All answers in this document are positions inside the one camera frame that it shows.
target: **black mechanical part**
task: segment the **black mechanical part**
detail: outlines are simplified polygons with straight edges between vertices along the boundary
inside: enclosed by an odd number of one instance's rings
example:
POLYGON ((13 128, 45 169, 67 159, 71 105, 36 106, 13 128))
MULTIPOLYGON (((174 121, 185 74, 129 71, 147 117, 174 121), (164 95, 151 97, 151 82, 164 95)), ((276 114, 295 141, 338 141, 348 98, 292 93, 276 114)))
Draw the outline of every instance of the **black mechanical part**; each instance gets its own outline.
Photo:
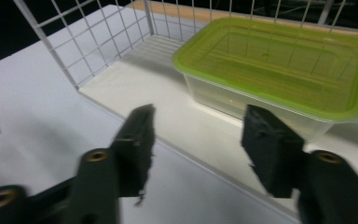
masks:
POLYGON ((85 153, 77 175, 51 189, 27 198, 22 187, 1 187, 0 224, 120 223, 118 198, 145 191, 154 113, 152 105, 134 109, 109 148, 85 153))
POLYGON ((137 197, 144 191, 155 141, 154 111, 152 105, 134 109, 110 147, 117 156, 120 197, 137 197))
POLYGON ((27 195, 23 187, 0 187, 0 224, 22 223, 26 206, 27 195))
POLYGON ((290 198, 298 169, 305 159, 304 140, 266 109, 248 105, 242 146, 268 193, 290 198))
POLYGON ((248 105, 242 145, 255 173, 274 197, 300 191, 304 224, 358 224, 358 175, 337 154, 301 150, 304 141, 272 113, 248 105))
POLYGON ((358 175, 337 154, 316 150, 310 153, 304 164, 307 185, 302 185, 299 214, 306 224, 358 223, 358 175), (303 209, 316 204, 322 216, 303 209))
POLYGON ((94 149, 82 157, 64 224, 119 223, 116 165, 114 152, 105 148, 94 149))

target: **wire rack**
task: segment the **wire rack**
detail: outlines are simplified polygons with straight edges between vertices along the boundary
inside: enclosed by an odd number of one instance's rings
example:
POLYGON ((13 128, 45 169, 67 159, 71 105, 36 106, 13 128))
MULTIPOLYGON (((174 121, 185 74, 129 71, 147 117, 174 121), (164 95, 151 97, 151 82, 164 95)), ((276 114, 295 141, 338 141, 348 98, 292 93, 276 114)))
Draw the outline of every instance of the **wire rack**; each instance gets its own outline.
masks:
POLYGON ((330 33, 344 31, 358 34, 358 29, 338 26, 348 0, 340 3, 331 0, 322 3, 315 0, 299 1, 302 5, 291 9, 284 7, 287 4, 285 0, 277 0, 273 9, 260 7, 253 0, 248 4, 250 9, 247 13, 236 11, 233 0, 227 1, 228 8, 225 11, 214 9, 216 2, 213 0, 203 1, 202 7, 196 7, 200 5, 197 0, 188 0, 188 6, 182 6, 179 0, 128 0, 129 4, 124 7, 117 0, 112 0, 112 5, 106 5, 102 0, 73 0, 70 7, 63 7, 58 0, 44 1, 54 11, 50 16, 40 16, 37 10, 32 9, 30 6, 34 5, 34 0, 14 0, 77 89, 152 35, 186 42, 207 23, 223 17, 291 24, 299 29, 305 26, 316 27, 330 33), (307 17, 315 4, 322 5, 323 9, 319 19, 309 23, 307 17), (333 7, 336 9, 335 15, 327 22, 333 7), (265 10, 266 15, 260 16, 260 10, 265 10), (283 19, 284 15, 298 11, 302 15, 295 21, 283 19), (70 18, 75 14, 79 17, 73 21, 70 18), (51 32, 50 26, 57 23, 61 29, 51 32))

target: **white surface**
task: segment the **white surface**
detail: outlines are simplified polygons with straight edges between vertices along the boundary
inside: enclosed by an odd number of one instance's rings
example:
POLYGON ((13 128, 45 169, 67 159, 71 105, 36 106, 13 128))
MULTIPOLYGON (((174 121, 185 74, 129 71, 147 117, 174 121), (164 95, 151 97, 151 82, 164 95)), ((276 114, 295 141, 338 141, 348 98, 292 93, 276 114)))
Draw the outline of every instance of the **white surface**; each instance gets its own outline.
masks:
MULTIPOLYGON (((89 88, 101 94, 103 104, 122 116, 136 106, 154 103, 157 133, 164 142, 241 187, 229 185, 167 145, 158 145, 145 206, 135 209, 134 201, 124 200, 124 222, 296 223, 265 203, 267 197, 260 197, 264 190, 239 144, 241 122, 193 102, 182 75, 169 63, 177 47, 149 49, 142 55, 144 46, 82 91, 89 88), (253 190, 256 196, 249 194, 253 190)), ((4 59, 0 62, 0 186, 22 184, 34 194, 63 181, 75 173, 83 152, 110 144, 120 123, 70 86, 41 43, 4 59)), ((336 126, 307 147, 314 148, 335 151, 358 170, 358 125, 336 126)), ((293 200, 280 203, 294 209, 293 200)))
MULTIPOLYGON (((179 46, 177 41, 153 36, 80 92, 119 115, 128 114, 135 105, 153 103, 158 109, 156 127, 161 139, 234 182, 264 193, 240 146, 241 121, 194 102, 183 76, 173 69, 171 57, 179 46)), ((336 152, 358 170, 358 144, 342 139, 339 133, 350 130, 351 125, 337 126, 307 149, 336 152)), ((295 210, 293 200, 276 201, 295 210)))
MULTIPOLYGON (((0 62, 0 186, 20 184, 32 195, 60 183, 82 153, 108 146, 120 124, 74 90, 40 42, 0 62)), ((170 147, 154 150, 144 205, 122 200, 124 224, 297 223, 170 147)))

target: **plastic container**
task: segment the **plastic container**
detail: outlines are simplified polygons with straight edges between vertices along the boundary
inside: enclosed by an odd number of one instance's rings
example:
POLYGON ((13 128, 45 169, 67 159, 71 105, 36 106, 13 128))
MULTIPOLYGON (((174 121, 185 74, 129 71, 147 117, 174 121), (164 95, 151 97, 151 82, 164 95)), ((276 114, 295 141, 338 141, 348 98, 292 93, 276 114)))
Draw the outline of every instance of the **plastic container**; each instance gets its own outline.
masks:
POLYGON ((239 119, 262 106, 307 140, 358 120, 358 35, 226 18, 172 61, 196 101, 239 119))

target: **green plastic lid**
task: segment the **green plastic lid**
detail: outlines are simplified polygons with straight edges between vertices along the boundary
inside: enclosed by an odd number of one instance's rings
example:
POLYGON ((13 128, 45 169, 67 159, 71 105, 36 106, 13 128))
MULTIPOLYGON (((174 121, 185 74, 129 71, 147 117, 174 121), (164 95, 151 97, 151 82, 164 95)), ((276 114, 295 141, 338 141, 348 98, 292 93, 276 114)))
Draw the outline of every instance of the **green plastic lid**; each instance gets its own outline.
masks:
POLYGON ((358 35, 226 18, 172 61, 186 75, 308 117, 358 119, 358 35))

